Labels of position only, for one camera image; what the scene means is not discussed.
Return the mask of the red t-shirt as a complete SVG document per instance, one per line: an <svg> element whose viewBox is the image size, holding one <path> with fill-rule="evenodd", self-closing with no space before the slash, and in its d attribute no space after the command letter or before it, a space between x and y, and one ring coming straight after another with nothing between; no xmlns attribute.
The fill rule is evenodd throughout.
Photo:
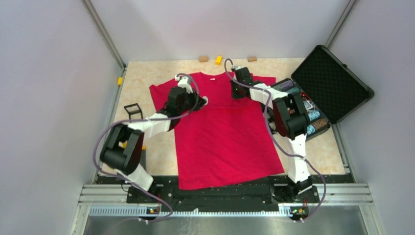
<svg viewBox="0 0 415 235"><path fill-rule="evenodd" d="M160 155L151 148L147 169L153 175L170 175L177 163L179 188L195 190L243 183L284 172L268 134L259 102L231 96L224 74L192 74L208 103L181 119L174 128L174 150Z"/></svg>

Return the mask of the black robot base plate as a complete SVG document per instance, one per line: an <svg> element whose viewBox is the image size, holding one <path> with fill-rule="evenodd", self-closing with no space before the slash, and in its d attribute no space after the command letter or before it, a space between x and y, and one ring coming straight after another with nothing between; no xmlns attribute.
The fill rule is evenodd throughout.
<svg viewBox="0 0 415 235"><path fill-rule="evenodd" d="M156 204L156 212L277 212L284 204L293 203L299 207L315 205L321 199L328 200L335 195L345 194L349 175L311 176L313 187L301 194L295 194L296 187L287 176L269 176L259 180L236 185L196 190L179 189L178 178L157 176L149 189L148 196L131 187L127 193L129 204Z"/></svg>

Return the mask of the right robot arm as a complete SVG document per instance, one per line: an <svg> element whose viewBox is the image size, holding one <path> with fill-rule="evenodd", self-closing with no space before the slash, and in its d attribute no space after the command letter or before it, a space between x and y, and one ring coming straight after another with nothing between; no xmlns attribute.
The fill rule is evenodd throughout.
<svg viewBox="0 0 415 235"><path fill-rule="evenodd" d="M260 81L254 81L247 67L232 66L231 95L233 98L249 98L260 102L264 109L271 109L276 131L284 137L289 150L284 154L289 158L286 197L299 202L312 186L312 179L306 161L306 137L310 118L299 93L286 93L274 89Z"/></svg>

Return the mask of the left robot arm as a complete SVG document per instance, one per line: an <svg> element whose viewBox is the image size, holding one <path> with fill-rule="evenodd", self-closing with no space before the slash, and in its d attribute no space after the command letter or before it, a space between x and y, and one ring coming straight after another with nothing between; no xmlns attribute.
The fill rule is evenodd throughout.
<svg viewBox="0 0 415 235"><path fill-rule="evenodd" d="M138 122L120 123L110 129L99 154L101 162L113 168L134 187L144 202L152 202L157 189L153 177L140 163L143 143L160 133L169 132L181 121L181 116L202 109L208 98L199 96L195 89L173 87L167 100L152 116Z"/></svg>

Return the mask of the white round pin brooch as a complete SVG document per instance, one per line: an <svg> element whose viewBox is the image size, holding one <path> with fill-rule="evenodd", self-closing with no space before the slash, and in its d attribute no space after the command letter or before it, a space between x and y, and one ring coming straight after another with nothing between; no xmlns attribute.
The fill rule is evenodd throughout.
<svg viewBox="0 0 415 235"><path fill-rule="evenodd" d="M203 101L202 101L202 105L205 106L208 104L208 97L207 96L203 96L202 97Z"/></svg>

